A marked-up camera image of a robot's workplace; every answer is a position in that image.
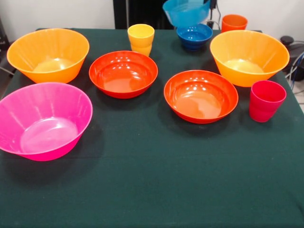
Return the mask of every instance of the pink bowl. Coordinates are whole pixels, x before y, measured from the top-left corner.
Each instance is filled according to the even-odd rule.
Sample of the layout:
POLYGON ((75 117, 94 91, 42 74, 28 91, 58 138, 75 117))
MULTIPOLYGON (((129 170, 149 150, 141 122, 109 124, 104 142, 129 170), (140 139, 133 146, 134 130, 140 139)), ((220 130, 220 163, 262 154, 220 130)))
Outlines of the pink bowl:
POLYGON ((0 149, 34 161, 57 159, 73 149, 92 114, 89 97, 72 85, 21 88, 0 101, 0 149))

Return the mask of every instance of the dark blue bowl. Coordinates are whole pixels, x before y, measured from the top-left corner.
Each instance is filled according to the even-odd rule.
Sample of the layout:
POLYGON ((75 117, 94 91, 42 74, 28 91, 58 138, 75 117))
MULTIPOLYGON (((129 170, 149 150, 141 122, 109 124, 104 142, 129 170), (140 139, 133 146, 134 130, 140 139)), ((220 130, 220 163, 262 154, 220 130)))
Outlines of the dark blue bowl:
POLYGON ((203 24, 189 27, 179 27, 176 30, 181 44, 190 51, 197 51, 212 37, 212 29, 203 24))

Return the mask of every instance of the red cup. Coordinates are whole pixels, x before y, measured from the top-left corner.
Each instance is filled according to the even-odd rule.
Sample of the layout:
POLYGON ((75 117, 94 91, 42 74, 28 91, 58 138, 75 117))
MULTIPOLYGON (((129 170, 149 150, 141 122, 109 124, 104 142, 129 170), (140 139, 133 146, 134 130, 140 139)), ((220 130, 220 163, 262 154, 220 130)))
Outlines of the red cup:
POLYGON ((286 98, 285 89, 272 81, 258 81, 251 87, 249 115, 257 122, 267 122, 286 98))
POLYGON ((222 20, 222 32, 231 30, 244 30, 248 24, 248 20, 237 14, 225 15, 222 20))

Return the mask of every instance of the yellow cup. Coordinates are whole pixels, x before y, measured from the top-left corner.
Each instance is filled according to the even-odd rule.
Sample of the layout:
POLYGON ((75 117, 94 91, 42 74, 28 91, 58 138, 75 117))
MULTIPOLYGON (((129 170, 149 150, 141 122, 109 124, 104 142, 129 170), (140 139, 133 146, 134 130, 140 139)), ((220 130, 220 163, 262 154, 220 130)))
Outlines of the yellow cup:
POLYGON ((154 28, 146 24, 136 24, 128 28, 128 37, 132 51, 149 56, 154 39, 154 28))

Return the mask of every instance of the white wall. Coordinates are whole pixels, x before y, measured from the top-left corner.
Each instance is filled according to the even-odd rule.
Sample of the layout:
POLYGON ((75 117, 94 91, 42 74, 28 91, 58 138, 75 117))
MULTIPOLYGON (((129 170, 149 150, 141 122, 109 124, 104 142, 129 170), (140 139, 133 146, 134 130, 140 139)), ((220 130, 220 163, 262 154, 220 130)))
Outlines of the white wall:
POLYGON ((114 29, 113 0, 0 0, 10 41, 37 28, 114 29))
MULTIPOLYGON (((275 38, 290 35, 304 40, 304 0, 218 0, 218 7, 222 16, 245 16, 247 29, 262 30, 275 38)), ((218 18, 213 10, 213 19, 218 18)))
MULTIPOLYGON (((247 17, 248 29, 304 40, 304 0, 218 0, 218 6, 222 16, 247 17)), ((37 28, 114 29, 113 0, 0 0, 0 17, 10 41, 37 28)))

